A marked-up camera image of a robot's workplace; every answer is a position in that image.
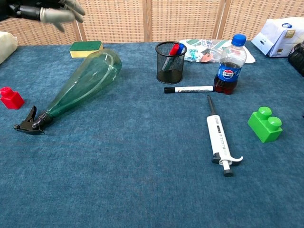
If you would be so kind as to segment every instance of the bottle label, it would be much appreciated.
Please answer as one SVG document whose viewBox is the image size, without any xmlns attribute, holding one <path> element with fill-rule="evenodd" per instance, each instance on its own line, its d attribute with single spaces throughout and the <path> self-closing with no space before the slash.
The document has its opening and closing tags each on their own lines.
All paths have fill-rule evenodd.
<svg viewBox="0 0 304 228">
<path fill-rule="evenodd" d="M 226 82 L 234 82 L 238 79 L 238 75 L 241 72 L 242 68 L 231 68 L 225 66 L 224 64 L 220 64 L 218 69 L 218 77 L 219 79 Z"/>
</svg>

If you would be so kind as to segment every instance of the green lego block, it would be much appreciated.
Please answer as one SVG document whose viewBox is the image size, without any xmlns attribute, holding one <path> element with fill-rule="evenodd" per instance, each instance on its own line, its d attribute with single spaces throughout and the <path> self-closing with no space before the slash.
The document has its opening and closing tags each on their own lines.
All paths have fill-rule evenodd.
<svg viewBox="0 0 304 228">
<path fill-rule="evenodd" d="M 248 125 L 263 143 L 276 140 L 283 131 L 282 121 L 271 115 L 270 108 L 260 107 L 257 112 L 252 113 L 248 120 Z"/>
</svg>

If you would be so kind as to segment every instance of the pipette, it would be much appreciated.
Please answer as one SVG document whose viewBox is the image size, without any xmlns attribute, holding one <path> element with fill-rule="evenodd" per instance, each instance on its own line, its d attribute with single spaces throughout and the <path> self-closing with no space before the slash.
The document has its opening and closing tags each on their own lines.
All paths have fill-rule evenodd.
<svg viewBox="0 0 304 228">
<path fill-rule="evenodd" d="M 243 157 L 238 159 L 231 157 L 220 116 L 214 110 L 211 97 L 209 95 L 207 97 L 211 110 L 210 115 L 207 117 L 207 124 L 213 150 L 212 162 L 224 167 L 225 177 L 232 177 L 233 172 L 230 166 L 239 165 Z"/>
</svg>

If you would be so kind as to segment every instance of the rattan screen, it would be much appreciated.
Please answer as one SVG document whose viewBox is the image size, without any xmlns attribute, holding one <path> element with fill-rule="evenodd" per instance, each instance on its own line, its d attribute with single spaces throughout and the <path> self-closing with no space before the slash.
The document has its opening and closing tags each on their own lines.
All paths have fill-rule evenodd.
<svg viewBox="0 0 304 228">
<path fill-rule="evenodd" d="M 18 45 L 71 44 L 76 41 L 72 24 L 64 24 L 65 33 L 52 24 L 26 19 L 8 19 L 0 22 L 0 31 L 18 38 Z"/>
<path fill-rule="evenodd" d="M 295 16 L 304 17 L 303 0 L 231 0 L 222 38 L 243 33 L 252 39 L 267 19 Z"/>
<path fill-rule="evenodd" d="M 87 40 L 104 43 L 143 41 L 142 0 L 79 0 L 85 9 Z"/>
<path fill-rule="evenodd" d="M 152 0 L 152 40 L 212 38 L 220 0 Z"/>
</svg>

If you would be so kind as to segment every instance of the yellow sponge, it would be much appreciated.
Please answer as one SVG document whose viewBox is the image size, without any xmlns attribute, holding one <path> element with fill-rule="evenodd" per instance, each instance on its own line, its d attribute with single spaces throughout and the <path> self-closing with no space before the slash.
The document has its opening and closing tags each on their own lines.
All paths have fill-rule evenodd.
<svg viewBox="0 0 304 228">
<path fill-rule="evenodd" d="M 72 44 L 70 54 L 72 58 L 86 58 L 101 49 L 103 49 L 101 41 L 78 41 Z"/>
</svg>

